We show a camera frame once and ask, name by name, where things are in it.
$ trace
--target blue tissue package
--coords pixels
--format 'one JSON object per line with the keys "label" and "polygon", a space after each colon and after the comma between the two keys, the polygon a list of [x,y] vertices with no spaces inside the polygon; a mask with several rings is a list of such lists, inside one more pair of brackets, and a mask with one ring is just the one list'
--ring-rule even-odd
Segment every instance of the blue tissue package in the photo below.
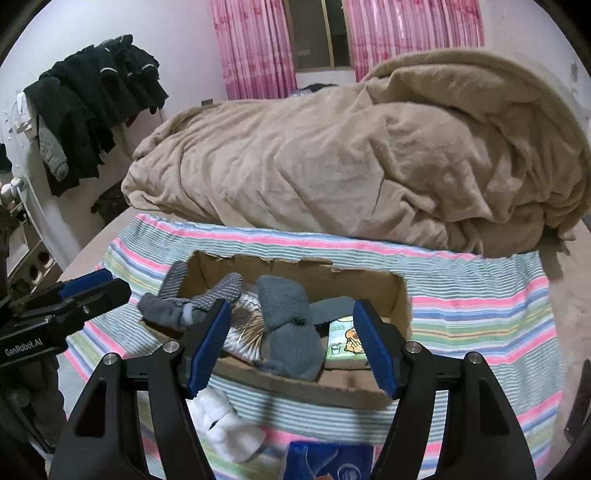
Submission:
{"label": "blue tissue package", "polygon": [[368,480],[372,445],[291,442],[282,480]]}

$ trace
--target striped cloth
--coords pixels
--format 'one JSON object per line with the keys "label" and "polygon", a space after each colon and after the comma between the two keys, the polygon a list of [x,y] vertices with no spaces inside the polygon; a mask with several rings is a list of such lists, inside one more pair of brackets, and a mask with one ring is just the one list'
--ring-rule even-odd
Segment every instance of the striped cloth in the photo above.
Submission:
{"label": "striped cloth", "polygon": [[[484,259],[315,233],[167,222],[139,214],[113,241],[103,262],[129,282],[130,303],[69,337],[66,358],[84,380],[107,352],[129,357],[159,346],[138,324],[135,305],[145,292],[158,291],[175,260],[186,260],[195,250],[222,257],[322,257],[340,267],[390,270],[404,276],[412,302],[413,339],[433,353],[456,358],[471,350],[482,352],[518,416],[536,467],[544,463],[561,400],[563,368],[548,279],[537,252]],[[215,376],[210,385],[222,389],[242,417],[267,431],[261,452],[243,465],[222,461],[203,442],[219,479],[275,480],[287,445],[296,439],[366,442],[379,451],[396,409],[396,403],[381,411],[309,405]],[[436,467],[446,400],[445,393],[438,393],[421,477]],[[150,470],[162,476],[145,397],[140,413]]]}

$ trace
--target brown blanket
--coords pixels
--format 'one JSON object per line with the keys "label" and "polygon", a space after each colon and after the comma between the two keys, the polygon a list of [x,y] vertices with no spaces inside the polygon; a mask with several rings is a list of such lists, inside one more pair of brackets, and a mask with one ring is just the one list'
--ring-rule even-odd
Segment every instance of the brown blanket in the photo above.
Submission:
{"label": "brown blanket", "polygon": [[485,51],[410,54],[352,86],[189,109],[143,140],[122,190],[196,221],[510,255],[591,205],[576,109]]}

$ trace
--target silver screw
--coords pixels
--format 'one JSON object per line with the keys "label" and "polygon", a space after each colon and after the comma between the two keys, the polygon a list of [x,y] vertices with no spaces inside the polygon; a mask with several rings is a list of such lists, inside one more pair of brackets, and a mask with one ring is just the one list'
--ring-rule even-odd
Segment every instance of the silver screw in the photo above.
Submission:
{"label": "silver screw", "polygon": [[478,364],[481,364],[484,361],[484,358],[478,352],[470,352],[468,354],[468,360],[470,362],[472,362],[473,364],[478,365]]}
{"label": "silver screw", "polygon": [[421,353],[423,346],[419,342],[407,342],[406,349],[408,353]]}
{"label": "silver screw", "polygon": [[103,357],[103,363],[105,365],[113,365],[119,358],[117,357],[116,353],[107,353]]}
{"label": "silver screw", "polygon": [[163,350],[166,353],[173,353],[176,352],[178,350],[178,347],[180,347],[180,344],[174,340],[170,340],[169,342],[166,342],[164,344]]}

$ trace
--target curtain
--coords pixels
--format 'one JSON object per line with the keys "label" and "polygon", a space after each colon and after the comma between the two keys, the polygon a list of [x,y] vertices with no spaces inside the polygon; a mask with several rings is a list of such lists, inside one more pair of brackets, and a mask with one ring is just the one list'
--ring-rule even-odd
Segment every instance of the curtain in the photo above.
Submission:
{"label": "curtain", "polygon": [[296,88],[281,0],[211,0],[228,99],[285,98]]}
{"label": "curtain", "polygon": [[343,0],[357,80],[402,53],[482,47],[478,0]]}

